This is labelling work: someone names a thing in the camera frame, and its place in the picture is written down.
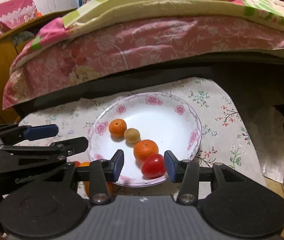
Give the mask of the large orange red tomato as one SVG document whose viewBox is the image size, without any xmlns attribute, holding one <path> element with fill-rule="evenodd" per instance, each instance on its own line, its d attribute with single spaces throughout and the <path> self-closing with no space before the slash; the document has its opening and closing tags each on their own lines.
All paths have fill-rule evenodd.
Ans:
<svg viewBox="0 0 284 240">
<path fill-rule="evenodd" d="M 87 194 L 87 197 L 89 197 L 89 181 L 84 181 L 84 188 L 85 188 L 85 193 Z M 107 182 L 107 188 L 109 190 L 109 194 L 112 196 L 113 195 L 113 183 Z"/>
</svg>

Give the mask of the small orange tomato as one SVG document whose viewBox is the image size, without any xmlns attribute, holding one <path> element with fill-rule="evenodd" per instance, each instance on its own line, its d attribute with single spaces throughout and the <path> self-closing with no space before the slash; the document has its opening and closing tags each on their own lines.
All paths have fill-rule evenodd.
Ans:
<svg viewBox="0 0 284 240">
<path fill-rule="evenodd" d="M 79 167 L 87 167 L 90 165 L 90 162 L 89 161 L 86 161 L 86 162 L 83 162 L 79 165 Z"/>
</svg>

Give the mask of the small red cherry tomato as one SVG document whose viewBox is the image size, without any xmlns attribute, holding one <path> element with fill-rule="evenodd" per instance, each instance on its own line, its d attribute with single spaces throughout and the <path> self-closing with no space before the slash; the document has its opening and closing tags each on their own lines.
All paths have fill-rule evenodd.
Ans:
<svg viewBox="0 0 284 240">
<path fill-rule="evenodd" d="M 73 161 L 73 163 L 75 163 L 75 166 L 76 166 L 76 167 L 79 167 L 80 164 L 81 164 L 79 161 Z"/>
</svg>

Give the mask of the large orange mandarin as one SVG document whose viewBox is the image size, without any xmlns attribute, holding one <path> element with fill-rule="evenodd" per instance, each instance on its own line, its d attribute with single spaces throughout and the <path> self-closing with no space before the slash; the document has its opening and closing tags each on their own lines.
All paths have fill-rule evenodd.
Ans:
<svg viewBox="0 0 284 240">
<path fill-rule="evenodd" d="M 152 140 L 141 140 L 135 144 L 133 154 L 137 162 L 142 163 L 148 157 L 158 154 L 158 145 Z"/>
</svg>

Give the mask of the brown longan fruit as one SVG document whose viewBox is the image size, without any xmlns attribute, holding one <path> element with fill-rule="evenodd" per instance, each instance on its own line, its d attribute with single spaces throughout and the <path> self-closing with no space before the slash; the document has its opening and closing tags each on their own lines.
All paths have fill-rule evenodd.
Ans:
<svg viewBox="0 0 284 240">
<path fill-rule="evenodd" d="M 136 144 L 140 141 L 140 133 L 135 128 L 129 128 L 124 132 L 124 138 L 127 143 Z"/>
</svg>

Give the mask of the small orange mandarin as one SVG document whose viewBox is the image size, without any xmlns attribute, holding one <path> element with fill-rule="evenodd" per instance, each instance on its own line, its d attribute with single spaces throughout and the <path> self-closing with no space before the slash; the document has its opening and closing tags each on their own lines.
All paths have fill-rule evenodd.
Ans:
<svg viewBox="0 0 284 240">
<path fill-rule="evenodd" d="M 110 122 L 108 129 L 111 136 L 119 138 L 124 136 L 127 125 L 123 119 L 114 119 Z"/>
</svg>

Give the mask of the white floral plate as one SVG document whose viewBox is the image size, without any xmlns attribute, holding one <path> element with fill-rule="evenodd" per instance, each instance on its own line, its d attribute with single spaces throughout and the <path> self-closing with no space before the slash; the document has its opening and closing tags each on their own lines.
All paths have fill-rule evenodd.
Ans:
<svg viewBox="0 0 284 240">
<path fill-rule="evenodd" d="M 128 128 L 139 131 L 141 139 L 154 141 L 159 153 L 170 150 L 179 160 L 193 160 L 202 140 L 202 125 L 196 111 L 184 100 L 167 93 L 140 93 L 120 99 L 96 119 L 88 140 L 90 161 L 110 159 L 116 150 L 124 152 L 124 166 L 117 185 L 148 187 L 168 180 L 167 174 L 147 179 L 133 155 L 133 146 L 114 138 L 111 121 L 122 119 Z"/>
</svg>

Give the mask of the floral tablecloth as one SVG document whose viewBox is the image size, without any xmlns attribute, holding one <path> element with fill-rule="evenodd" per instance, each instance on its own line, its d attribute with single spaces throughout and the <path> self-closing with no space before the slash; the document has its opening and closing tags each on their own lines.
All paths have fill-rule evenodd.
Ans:
<svg viewBox="0 0 284 240">
<path fill-rule="evenodd" d="M 27 115 L 22 125 L 55 124 L 56 137 L 33 141 L 34 146 L 47 146 L 55 141 L 76 137 L 88 139 L 97 117 L 120 99 L 140 93 L 167 93 L 186 101 L 197 113 L 202 125 L 202 140 L 194 161 L 203 167 L 224 163 L 245 176 L 264 183 L 258 157 L 248 131 L 231 97 L 217 83 L 189 78 L 95 99 L 81 99 Z M 90 161 L 86 152 L 70 157 L 70 161 Z M 178 194 L 179 184 L 167 180 L 148 187 L 126 187 L 115 184 L 113 192 L 131 195 Z"/>
</svg>

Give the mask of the wooden cabinet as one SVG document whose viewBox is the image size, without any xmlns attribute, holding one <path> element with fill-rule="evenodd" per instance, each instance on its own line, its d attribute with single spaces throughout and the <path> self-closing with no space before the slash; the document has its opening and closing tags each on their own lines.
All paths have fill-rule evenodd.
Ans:
<svg viewBox="0 0 284 240">
<path fill-rule="evenodd" d="M 71 9 L 65 11 L 52 12 L 45 16 L 35 18 L 15 29 L 0 35 L 0 124 L 13 123 L 19 120 L 18 114 L 15 110 L 10 109 L 4 111 L 2 109 L 2 97 L 4 87 L 9 79 L 9 70 L 12 62 L 15 60 L 19 52 L 21 52 L 23 46 L 16 47 L 13 43 L 12 36 L 19 34 L 23 31 L 31 31 L 32 33 L 38 33 L 39 29 L 51 20 L 62 17 L 71 12 Z"/>
</svg>

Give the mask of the pink floral bed sheet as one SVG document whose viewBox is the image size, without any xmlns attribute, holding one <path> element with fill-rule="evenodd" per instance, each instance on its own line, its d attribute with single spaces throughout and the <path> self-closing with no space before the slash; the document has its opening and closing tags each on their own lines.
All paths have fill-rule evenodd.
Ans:
<svg viewBox="0 0 284 240">
<path fill-rule="evenodd" d="M 284 31 L 238 17 L 198 16 L 136 20 L 78 35 L 56 18 L 12 63 L 2 107 L 149 64 L 255 49 L 284 49 Z"/>
</svg>

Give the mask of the pink lace cloth cover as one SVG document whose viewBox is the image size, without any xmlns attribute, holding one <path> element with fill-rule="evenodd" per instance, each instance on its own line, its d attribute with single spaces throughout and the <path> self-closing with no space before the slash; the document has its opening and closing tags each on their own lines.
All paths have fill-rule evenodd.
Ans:
<svg viewBox="0 0 284 240">
<path fill-rule="evenodd" d="M 33 0 L 10 0 L 0 4 L 0 31 L 7 32 L 38 17 Z"/>
</svg>

